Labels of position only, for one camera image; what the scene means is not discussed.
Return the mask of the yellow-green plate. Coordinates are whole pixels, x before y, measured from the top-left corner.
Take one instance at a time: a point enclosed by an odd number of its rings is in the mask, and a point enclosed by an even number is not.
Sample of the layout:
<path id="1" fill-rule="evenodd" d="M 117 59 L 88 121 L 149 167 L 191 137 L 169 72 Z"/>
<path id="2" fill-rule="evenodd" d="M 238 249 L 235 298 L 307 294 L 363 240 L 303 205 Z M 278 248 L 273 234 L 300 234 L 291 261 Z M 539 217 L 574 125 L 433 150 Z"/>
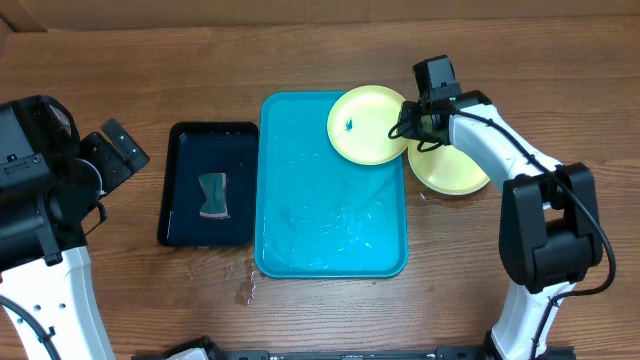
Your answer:
<path id="1" fill-rule="evenodd" d="M 418 151 L 419 142 L 408 145 L 408 161 L 414 175 L 428 188 L 445 195 L 462 196 L 482 189 L 490 182 L 484 171 L 453 146 L 429 152 Z"/>
<path id="2" fill-rule="evenodd" d="M 366 85 L 343 94 L 328 116 L 331 145 L 347 160 L 361 165 L 380 165 L 401 155 L 405 138 L 390 139 L 405 98 L 387 87 Z"/>

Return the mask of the dark sponge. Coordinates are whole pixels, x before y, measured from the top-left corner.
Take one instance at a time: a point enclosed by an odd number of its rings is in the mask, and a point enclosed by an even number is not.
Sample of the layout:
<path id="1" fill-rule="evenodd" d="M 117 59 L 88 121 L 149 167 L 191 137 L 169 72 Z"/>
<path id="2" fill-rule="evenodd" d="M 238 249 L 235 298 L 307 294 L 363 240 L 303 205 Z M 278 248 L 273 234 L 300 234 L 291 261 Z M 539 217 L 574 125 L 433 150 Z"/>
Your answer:
<path id="1" fill-rule="evenodd" d="M 206 198 L 200 208 L 200 216 L 212 219 L 228 218 L 229 212 L 226 200 L 226 174 L 208 173 L 201 175 L 198 180 Z"/>

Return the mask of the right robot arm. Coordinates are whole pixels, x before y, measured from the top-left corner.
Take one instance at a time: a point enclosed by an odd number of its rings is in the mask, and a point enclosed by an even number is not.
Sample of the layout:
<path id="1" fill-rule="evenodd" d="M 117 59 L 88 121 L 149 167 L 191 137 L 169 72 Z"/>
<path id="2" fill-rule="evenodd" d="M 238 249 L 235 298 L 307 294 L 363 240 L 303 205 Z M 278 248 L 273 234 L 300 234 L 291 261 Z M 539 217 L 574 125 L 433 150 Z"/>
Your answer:
<path id="1" fill-rule="evenodd" d="M 608 289 L 616 275 L 598 214 L 595 180 L 582 163 L 540 152 L 481 91 L 462 91 L 445 55 L 413 67 L 419 98 L 405 101 L 389 138 L 422 152 L 452 146 L 502 193 L 499 254 L 511 284 L 500 318 L 473 347 L 439 347 L 439 359 L 573 359 L 546 338 L 562 302 Z"/>

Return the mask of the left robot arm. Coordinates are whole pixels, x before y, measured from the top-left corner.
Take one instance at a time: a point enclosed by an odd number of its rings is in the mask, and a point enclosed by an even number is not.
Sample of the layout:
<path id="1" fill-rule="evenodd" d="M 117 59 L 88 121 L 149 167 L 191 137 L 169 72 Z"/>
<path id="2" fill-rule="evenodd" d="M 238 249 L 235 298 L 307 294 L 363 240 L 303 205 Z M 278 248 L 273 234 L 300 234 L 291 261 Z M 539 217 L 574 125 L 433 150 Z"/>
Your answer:
<path id="1" fill-rule="evenodd" d="M 111 359 L 83 220 L 148 155 L 114 119 L 81 137 L 56 99 L 1 106 L 1 306 L 31 359 Z"/>

